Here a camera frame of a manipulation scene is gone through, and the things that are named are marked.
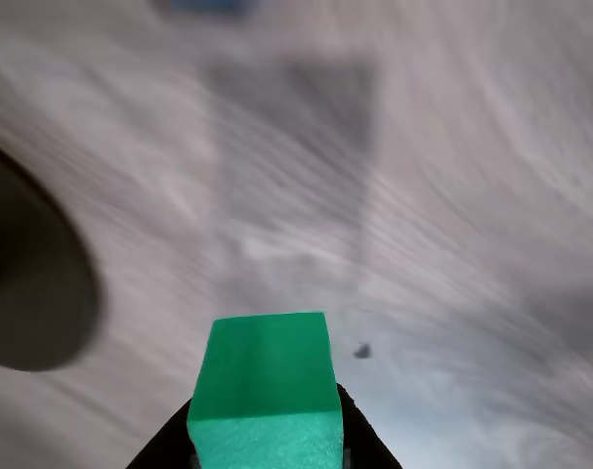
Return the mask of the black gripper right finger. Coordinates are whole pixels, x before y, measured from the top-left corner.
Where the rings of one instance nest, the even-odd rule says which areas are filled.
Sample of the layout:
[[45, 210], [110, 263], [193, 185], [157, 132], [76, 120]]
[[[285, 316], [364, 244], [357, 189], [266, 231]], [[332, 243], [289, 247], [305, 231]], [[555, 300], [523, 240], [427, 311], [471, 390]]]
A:
[[346, 389], [337, 384], [343, 420], [343, 469], [402, 469]]

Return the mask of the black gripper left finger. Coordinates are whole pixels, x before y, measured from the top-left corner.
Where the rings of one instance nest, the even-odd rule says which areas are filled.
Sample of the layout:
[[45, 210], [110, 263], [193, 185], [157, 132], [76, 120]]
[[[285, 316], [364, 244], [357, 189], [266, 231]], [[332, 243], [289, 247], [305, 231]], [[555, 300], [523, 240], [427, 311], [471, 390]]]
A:
[[190, 439], [186, 402], [128, 464], [128, 469], [198, 469], [199, 460]]

